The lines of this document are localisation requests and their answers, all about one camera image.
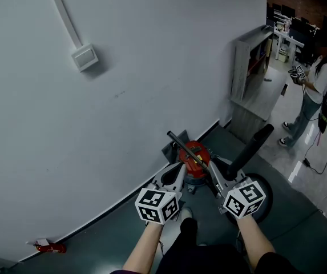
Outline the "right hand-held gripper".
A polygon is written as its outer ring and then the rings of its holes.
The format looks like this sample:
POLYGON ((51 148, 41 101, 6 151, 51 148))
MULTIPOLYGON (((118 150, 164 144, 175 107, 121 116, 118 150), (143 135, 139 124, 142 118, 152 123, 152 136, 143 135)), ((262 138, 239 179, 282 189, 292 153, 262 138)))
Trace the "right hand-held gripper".
POLYGON ((265 203, 267 194, 259 181, 246 178, 241 169, 232 168, 231 161, 213 157, 208 168, 215 188, 221 195, 225 195, 219 205, 221 214, 228 213, 235 219, 242 219, 257 212, 265 203), (228 191, 230 183, 238 184, 228 191))

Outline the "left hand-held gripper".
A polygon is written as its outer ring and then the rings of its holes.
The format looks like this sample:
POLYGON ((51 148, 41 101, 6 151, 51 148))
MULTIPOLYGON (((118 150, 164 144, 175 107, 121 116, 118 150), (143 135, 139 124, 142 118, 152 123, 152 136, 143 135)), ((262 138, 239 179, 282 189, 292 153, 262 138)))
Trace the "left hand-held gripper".
POLYGON ((146 223, 165 225, 169 220, 177 221, 183 207, 181 198, 187 167, 184 163, 167 166, 156 174, 139 192, 135 208, 146 223))

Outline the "grey metal rod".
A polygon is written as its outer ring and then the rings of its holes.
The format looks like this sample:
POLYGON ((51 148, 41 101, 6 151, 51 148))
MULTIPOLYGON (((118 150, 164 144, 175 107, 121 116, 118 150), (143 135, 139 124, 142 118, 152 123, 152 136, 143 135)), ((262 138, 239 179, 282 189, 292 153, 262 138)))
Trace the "grey metal rod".
POLYGON ((195 160, 204 170, 209 172, 208 166, 200 160, 173 132, 168 131, 167 135, 177 143, 193 160, 195 160))

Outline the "black vacuum cleaner nozzle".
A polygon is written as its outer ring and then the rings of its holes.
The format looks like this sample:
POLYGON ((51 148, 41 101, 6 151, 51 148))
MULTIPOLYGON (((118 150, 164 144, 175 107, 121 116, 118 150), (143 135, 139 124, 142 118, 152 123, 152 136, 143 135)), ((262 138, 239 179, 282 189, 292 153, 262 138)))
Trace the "black vacuum cleaner nozzle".
POLYGON ((241 151, 238 157, 228 166, 227 171, 225 173, 225 178, 227 180, 234 180, 237 177, 237 173, 257 153, 257 151, 268 139, 273 130, 274 127, 271 124, 266 124, 262 129, 260 129, 252 136, 251 140, 241 151))

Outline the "person's right forearm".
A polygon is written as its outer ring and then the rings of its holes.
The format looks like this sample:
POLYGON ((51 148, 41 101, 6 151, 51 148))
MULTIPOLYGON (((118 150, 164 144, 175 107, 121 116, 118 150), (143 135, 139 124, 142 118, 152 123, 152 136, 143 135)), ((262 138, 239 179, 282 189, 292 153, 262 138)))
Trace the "person's right forearm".
POLYGON ((260 259, 267 253, 275 253, 275 249, 263 234, 252 215, 237 219, 236 221, 243 237, 251 267, 256 269, 260 259))

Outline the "person's left forearm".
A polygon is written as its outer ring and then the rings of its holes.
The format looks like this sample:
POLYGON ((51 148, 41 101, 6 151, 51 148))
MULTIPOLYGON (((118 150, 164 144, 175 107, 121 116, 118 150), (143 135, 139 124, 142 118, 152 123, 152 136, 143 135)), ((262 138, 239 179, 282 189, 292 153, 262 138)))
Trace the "person's left forearm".
POLYGON ((135 248, 123 266, 123 270, 149 274, 154 262, 163 225, 148 223, 135 248))

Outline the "grey wooden cabinet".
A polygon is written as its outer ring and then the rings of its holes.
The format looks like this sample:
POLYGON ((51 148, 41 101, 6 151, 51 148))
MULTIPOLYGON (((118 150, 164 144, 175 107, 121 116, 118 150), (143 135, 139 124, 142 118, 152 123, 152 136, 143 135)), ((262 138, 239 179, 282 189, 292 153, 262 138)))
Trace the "grey wooden cabinet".
POLYGON ((244 143, 268 123, 286 83, 286 75, 269 65, 272 37, 273 27, 263 25, 235 42, 229 132, 244 143))

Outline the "person's black trousers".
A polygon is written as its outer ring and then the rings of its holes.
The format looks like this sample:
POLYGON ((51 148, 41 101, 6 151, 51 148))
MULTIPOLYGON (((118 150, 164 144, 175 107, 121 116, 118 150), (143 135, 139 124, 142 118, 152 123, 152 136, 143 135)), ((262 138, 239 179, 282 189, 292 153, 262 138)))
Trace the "person's black trousers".
POLYGON ((198 246, 197 221, 180 225, 180 234, 164 254, 156 274, 251 274, 249 266, 230 244, 198 246))

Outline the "person's dark shirt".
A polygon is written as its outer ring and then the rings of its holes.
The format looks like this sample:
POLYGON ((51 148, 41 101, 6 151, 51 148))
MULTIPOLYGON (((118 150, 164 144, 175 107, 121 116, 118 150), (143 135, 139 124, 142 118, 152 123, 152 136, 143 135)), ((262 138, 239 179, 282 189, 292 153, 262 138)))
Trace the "person's dark shirt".
POLYGON ((273 252, 264 254, 256 268, 255 274, 303 274, 281 255, 273 252))

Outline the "red fire extinguisher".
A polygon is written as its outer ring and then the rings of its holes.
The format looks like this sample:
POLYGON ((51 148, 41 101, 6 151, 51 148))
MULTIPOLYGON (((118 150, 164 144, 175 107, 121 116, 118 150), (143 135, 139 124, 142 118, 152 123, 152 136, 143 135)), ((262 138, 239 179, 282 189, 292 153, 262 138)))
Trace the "red fire extinguisher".
POLYGON ((33 246, 37 251, 42 253, 66 253, 67 248, 64 244, 56 244, 49 242, 47 239, 38 239, 33 246))

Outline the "white desk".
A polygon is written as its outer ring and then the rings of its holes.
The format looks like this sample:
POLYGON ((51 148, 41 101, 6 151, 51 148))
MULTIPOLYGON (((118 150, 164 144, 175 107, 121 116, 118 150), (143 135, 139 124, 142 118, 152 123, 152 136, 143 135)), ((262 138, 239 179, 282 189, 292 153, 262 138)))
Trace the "white desk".
POLYGON ((293 39, 286 32, 278 31, 278 29, 276 27, 274 28, 273 33, 278 36, 278 45, 277 45, 277 50, 275 53, 275 60, 279 59, 281 44, 282 44, 283 39, 285 39, 286 41, 288 41, 290 43, 289 61, 290 61, 290 63, 293 63, 294 58, 295 58, 295 53, 296 53, 296 47, 303 48, 304 44, 293 39))

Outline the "white wall switch box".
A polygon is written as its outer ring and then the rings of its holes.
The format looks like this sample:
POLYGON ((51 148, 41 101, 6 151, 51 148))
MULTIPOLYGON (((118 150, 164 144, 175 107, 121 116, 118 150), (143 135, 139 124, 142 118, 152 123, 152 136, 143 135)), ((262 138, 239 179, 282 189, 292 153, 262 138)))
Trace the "white wall switch box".
POLYGON ((86 44, 78 48, 71 54, 71 57, 79 72, 82 72, 95 63, 99 62, 92 44, 86 44))

